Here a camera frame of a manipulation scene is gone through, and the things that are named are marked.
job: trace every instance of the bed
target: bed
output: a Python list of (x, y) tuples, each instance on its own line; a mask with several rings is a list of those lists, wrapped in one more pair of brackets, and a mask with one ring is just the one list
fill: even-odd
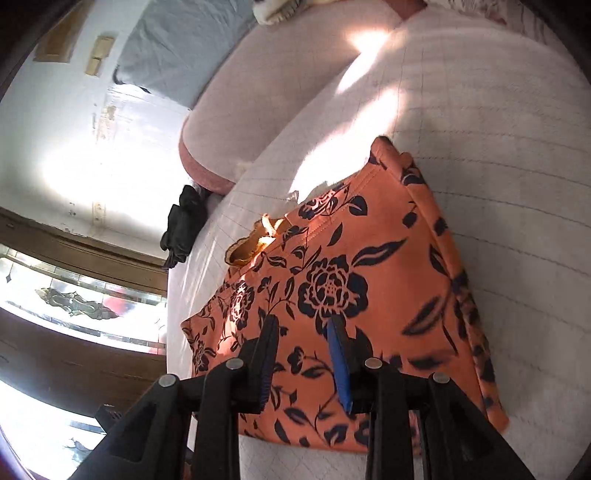
[[(171, 271), (168, 369), (190, 374), (178, 325), (220, 284), (227, 247), (263, 213), (282, 215), (360, 169), (373, 138), (388, 134), (415, 157), (471, 275), (511, 418), (507, 440), (536, 478), (564, 479), (591, 440), (591, 87), (569, 56), (526, 38), (504, 48), (500, 33), (503, 60), (494, 67), (504, 74), (492, 75), (486, 52), (470, 42), (481, 21), (446, 18), (465, 36), (441, 31), (441, 48), (425, 51), (413, 25), (435, 30), (443, 14), (421, 15), (364, 51), (287, 121), (237, 179), (187, 263)], [(384, 63), (392, 51), (404, 55), (403, 69)], [(450, 83), (425, 83), (442, 54)], [(466, 59), (473, 68), (460, 77)], [(334, 153), (347, 161), (334, 165)], [(243, 438), (241, 462), (245, 479), (358, 479), (365, 458)]]

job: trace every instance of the pink cushion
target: pink cushion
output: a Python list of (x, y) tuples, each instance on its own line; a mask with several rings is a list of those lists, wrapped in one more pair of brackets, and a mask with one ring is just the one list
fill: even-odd
[(399, 24), (382, 0), (344, 0), (255, 27), (187, 119), (180, 142), (187, 173), (226, 194), (336, 75)]

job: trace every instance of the black garment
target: black garment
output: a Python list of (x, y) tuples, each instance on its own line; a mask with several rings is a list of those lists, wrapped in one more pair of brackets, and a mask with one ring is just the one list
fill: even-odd
[(197, 185), (183, 187), (178, 199), (179, 205), (173, 205), (168, 214), (168, 230), (160, 241), (160, 248), (169, 250), (163, 268), (173, 268), (177, 263), (184, 263), (197, 235), (207, 221), (205, 201), (211, 192)]

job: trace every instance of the black rose pattern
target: black rose pattern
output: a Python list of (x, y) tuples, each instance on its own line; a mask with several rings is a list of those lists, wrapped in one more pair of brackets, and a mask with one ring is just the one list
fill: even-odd
[(346, 255), (312, 264), (298, 289), (298, 309), (316, 319), (316, 332), (327, 337), (326, 324), (335, 314), (354, 318), (368, 307), (368, 283), (351, 272)]
[(331, 214), (338, 203), (339, 199), (335, 196), (335, 191), (331, 190), (303, 204), (298, 214), (305, 220), (312, 220), (316, 215), (321, 213)]
[(205, 347), (203, 340), (197, 340), (193, 344), (193, 367), (195, 372), (206, 372), (209, 370), (209, 358), (215, 357), (216, 353), (211, 348)]
[(255, 300), (255, 289), (249, 287), (244, 280), (236, 285), (236, 290), (230, 300), (230, 321), (236, 323), (236, 328), (242, 330), (248, 324), (248, 311)]

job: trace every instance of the metal rivet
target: metal rivet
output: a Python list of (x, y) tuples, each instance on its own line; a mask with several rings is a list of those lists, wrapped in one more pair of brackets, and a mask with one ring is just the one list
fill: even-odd
[(177, 377), (175, 377), (174, 375), (168, 374), (168, 375), (163, 375), (162, 377), (160, 377), (158, 379), (158, 384), (161, 387), (166, 388), (166, 387), (172, 387), (176, 383), (176, 381), (177, 381)]
[(367, 368), (370, 368), (371, 370), (377, 370), (378, 368), (382, 368), (383, 364), (384, 364), (384, 362), (382, 362), (379, 358), (375, 358), (374, 356), (371, 358), (368, 358), (365, 361), (365, 366)]
[(244, 362), (239, 358), (231, 358), (226, 362), (228, 370), (240, 370), (242, 367), (244, 367)]
[(435, 372), (433, 374), (433, 381), (441, 384), (449, 383), (449, 375), (443, 372)]

